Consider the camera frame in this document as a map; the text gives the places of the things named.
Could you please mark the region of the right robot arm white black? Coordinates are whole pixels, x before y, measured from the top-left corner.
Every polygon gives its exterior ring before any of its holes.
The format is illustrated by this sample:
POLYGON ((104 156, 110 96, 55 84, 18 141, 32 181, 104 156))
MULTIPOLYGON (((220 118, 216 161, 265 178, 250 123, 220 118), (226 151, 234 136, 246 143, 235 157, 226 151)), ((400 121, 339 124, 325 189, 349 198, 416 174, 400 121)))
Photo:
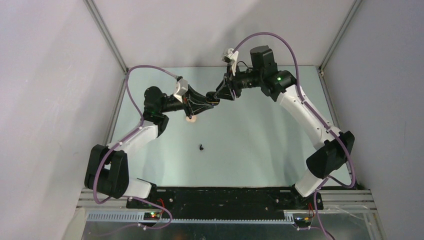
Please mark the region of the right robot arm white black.
POLYGON ((260 88, 304 129, 316 151, 306 159, 307 169, 294 184, 295 192, 290 196, 295 208, 304 209, 311 202, 310 195, 348 161, 355 137, 350 131, 341 132, 324 118, 308 101, 292 73, 278 69, 274 53, 267 45, 250 50, 252 66, 245 71, 237 66, 238 55, 233 48, 224 51, 222 61, 226 62, 227 69, 214 98, 233 101, 241 96, 243 89, 260 88))

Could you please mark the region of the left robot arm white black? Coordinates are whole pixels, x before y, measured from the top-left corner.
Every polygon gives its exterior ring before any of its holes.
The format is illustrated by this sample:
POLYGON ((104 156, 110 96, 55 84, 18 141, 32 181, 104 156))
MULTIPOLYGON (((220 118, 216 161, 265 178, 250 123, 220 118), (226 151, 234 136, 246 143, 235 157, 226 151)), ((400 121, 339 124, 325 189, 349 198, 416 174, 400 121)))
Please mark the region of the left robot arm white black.
POLYGON ((172 95, 163 93, 157 86, 146 89, 140 122, 121 140, 97 144, 91 149, 85 187, 109 198, 137 197, 145 208, 156 206, 158 194, 152 191, 154 184, 129 176, 130 157, 165 131, 169 122, 167 112, 184 111, 187 117, 193 117, 220 103, 215 94, 210 91, 202 95, 191 86, 179 87, 172 95))

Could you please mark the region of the beige earbud charging case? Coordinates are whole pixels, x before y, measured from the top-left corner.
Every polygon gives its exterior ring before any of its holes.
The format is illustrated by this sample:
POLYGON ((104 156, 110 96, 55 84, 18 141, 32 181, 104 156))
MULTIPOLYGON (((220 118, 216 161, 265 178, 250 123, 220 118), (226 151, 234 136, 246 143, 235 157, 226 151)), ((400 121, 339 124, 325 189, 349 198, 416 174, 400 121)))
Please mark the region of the beige earbud charging case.
POLYGON ((196 115, 192 115, 192 116, 187 116, 185 118, 185 120, 189 123, 195 123, 197 121, 197 116, 196 115))

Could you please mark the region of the black earbud charging case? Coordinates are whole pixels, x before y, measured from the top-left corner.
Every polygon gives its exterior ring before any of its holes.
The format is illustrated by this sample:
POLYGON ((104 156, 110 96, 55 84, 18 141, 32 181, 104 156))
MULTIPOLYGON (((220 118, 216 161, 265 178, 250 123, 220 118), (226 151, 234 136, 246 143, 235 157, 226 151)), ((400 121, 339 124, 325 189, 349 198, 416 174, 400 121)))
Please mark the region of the black earbud charging case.
POLYGON ((206 103, 211 106, 217 106, 220 103, 220 99, 216 98, 214 91, 209 91, 206 93, 206 103))

